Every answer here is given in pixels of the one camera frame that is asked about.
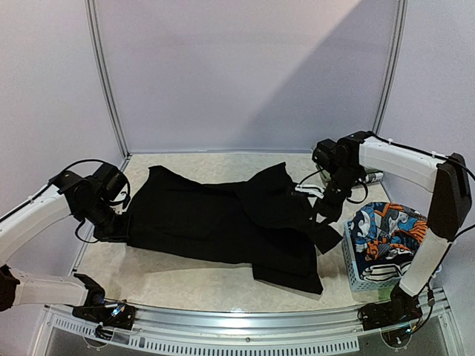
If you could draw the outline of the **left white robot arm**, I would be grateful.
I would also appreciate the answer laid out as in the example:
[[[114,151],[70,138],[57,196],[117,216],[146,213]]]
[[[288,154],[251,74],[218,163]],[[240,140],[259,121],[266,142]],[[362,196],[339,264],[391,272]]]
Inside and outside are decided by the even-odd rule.
[[[65,171],[1,217],[1,310],[25,304],[82,308],[95,322],[110,316],[105,291],[85,274],[59,277],[11,268],[8,260],[27,242],[68,217],[93,227],[93,241],[124,243],[130,220],[114,209],[130,201],[130,183],[116,169],[81,177]]]

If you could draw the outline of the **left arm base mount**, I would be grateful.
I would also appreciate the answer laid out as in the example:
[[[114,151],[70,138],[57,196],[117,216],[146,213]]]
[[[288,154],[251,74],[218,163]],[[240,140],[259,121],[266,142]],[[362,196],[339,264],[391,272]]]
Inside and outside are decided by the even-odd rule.
[[[104,301],[94,306],[75,306],[72,315],[104,327],[132,330],[138,309],[125,300]]]

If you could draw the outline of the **black garment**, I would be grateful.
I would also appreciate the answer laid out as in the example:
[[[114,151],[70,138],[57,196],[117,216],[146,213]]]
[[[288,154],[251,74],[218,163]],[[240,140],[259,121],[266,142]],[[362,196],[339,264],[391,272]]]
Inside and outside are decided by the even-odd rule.
[[[248,263],[256,280],[321,294],[317,256],[341,241],[315,225],[284,163],[243,182],[201,184],[156,165],[128,210],[127,244],[217,263]]]

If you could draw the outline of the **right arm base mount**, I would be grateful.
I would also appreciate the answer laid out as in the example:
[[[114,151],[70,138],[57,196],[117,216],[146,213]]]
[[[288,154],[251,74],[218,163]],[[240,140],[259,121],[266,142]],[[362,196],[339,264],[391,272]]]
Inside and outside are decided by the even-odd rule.
[[[423,313],[417,298],[397,297],[384,303],[368,303],[358,310],[357,316],[363,329],[368,331],[421,322]]]

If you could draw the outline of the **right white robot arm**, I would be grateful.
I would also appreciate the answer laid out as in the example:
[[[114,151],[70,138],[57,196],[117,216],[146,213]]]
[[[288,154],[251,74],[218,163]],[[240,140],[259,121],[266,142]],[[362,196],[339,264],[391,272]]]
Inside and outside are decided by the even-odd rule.
[[[313,208],[319,228],[340,219],[354,184],[364,177],[367,169],[397,177],[426,193],[425,202],[412,205],[427,218],[426,237],[395,288],[400,295],[384,306],[387,321],[400,323],[412,312],[411,299],[427,287],[462,234],[473,205],[474,175],[461,154],[424,151],[370,131],[357,131],[340,139],[322,139],[315,145],[312,160],[330,175],[330,182]]]

